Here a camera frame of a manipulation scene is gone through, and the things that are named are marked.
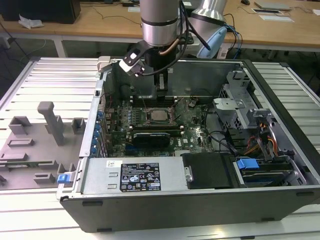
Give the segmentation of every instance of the floor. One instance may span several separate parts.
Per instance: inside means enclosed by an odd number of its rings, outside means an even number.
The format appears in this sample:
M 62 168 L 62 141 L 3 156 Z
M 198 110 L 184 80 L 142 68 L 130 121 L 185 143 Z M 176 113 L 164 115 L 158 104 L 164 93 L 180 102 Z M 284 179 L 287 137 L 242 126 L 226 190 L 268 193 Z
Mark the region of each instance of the floor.
M 41 39 L 17 39 L 16 40 L 29 57 L 57 57 L 54 42 Z M 70 58 L 95 58 L 97 57 L 97 45 L 95 42 L 86 41 L 64 41 L 64 46 Z M 127 43 L 101 42 L 100 51 L 102 55 L 123 56 L 127 52 Z M 227 58 L 233 58 L 235 50 L 228 53 Z M 268 60 L 269 51 L 243 49 L 238 55 L 238 59 L 249 59 L 253 62 L 285 62 L 319 94 L 320 87 L 320 53 L 314 52 L 294 52 L 285 55 L 284 51 L 279 51 L 275 58 Z M 11 48 L 4 50 L 0 48 L 0 98 L 5 94 L 16 77 L 20 74 L 28 59 L 15 42 L 11 43 Z

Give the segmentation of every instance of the blue latch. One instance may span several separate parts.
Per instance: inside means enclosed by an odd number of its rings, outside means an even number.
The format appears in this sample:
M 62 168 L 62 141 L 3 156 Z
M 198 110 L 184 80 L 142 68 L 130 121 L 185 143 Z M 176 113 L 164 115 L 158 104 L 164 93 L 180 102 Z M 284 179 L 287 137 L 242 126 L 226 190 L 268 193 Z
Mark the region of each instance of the blue latch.
M 56 180 L 56 182 L 58 184 L 69 184 L 71 182 L 70 179 L 71 179 L 71 173 L 69 174 L 64 173 L 58 176 L 58 179 Z
M 240 158 L 236 161 L 239 169 L 258 169 L 259 164 L 255 158 Z

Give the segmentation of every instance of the motherboard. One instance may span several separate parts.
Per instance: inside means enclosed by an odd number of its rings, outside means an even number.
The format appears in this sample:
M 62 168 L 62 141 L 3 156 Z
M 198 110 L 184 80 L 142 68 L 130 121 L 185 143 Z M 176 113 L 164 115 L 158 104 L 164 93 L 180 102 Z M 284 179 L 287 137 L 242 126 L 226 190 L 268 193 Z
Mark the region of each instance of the motherboard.
M 122 101 L 106 112 L 108 157 L 167 157 L 213 152 L 203 129 L 205 104 L 179 98 L 161 106 Z

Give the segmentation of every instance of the warning label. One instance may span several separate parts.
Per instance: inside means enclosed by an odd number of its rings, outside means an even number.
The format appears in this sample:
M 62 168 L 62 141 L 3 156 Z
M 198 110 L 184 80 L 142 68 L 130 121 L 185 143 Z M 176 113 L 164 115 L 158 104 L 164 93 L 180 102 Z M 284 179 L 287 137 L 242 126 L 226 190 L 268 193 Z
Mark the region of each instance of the warning label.
M 121 165 L 122 192 L 160 191 L 159 163 L 130 163 Z

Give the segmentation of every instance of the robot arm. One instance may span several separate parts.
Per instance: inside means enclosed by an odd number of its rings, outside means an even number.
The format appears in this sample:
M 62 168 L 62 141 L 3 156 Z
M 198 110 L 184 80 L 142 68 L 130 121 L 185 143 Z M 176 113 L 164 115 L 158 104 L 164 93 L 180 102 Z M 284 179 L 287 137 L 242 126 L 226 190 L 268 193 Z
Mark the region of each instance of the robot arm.
M 189 32 L 194 33 L 202 43 L 198 58 L 212 58 L 218 52 L 227 33 L 223 17 L 226 3 L 227 0 L 202 0 L 200 7 L 188 18 L 181 0 L 140 0 L 143 40 L 124 56 L 120 67 L 136 77 L 154 76 L 157 96 L 165 96 L 168 90 L 168 68 L 183 56 Z M 177 45 L 183 34 L 183 19 L 186 39 L 176 56 Z M 153 72 L 144 72 L 142 57 L 144 63 L 153 68 Z

